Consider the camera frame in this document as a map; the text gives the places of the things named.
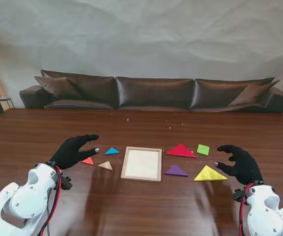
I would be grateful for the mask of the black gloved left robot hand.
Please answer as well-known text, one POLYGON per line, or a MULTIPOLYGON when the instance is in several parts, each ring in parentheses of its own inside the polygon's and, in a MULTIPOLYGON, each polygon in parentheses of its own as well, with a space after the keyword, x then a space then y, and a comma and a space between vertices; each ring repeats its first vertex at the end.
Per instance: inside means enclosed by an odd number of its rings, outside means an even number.
POLYGON ((87 142, 95 141, 98 135, 82 135, 67 139, 53 157, 47 162, 49 165, 58 166, 61 170, 73 167, 78 162, 83 161, 99 153, 99 148, 80 151, 80 148, 87 142))

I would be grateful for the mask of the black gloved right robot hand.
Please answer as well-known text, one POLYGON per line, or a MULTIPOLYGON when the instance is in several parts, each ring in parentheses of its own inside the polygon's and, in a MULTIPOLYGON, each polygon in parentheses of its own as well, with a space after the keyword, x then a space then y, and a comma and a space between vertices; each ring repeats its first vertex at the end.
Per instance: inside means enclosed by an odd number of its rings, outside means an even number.
POLYGON ((215 162, 216 167, 225 174, 236 177, 237 181, 243 185, 264 183, 257 162, 246 150, 234 145, 222 145, 217 148, 217 151, 232 154, 228 160, 235 163, 233 166, 215 162))

